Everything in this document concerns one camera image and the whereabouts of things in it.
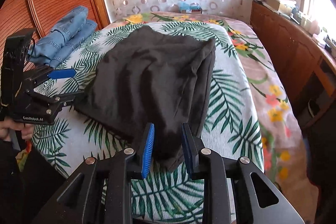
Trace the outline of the person's left hand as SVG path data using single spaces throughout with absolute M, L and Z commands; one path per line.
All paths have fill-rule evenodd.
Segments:
M 0 122 L 1 140 L 11 141 L 10 130 L 20 131 L 23 140 L 29 140 L 33 137 L 35 126 L 33 124 L 24 124 L 13 121 L 10 117 L 6 117 Z

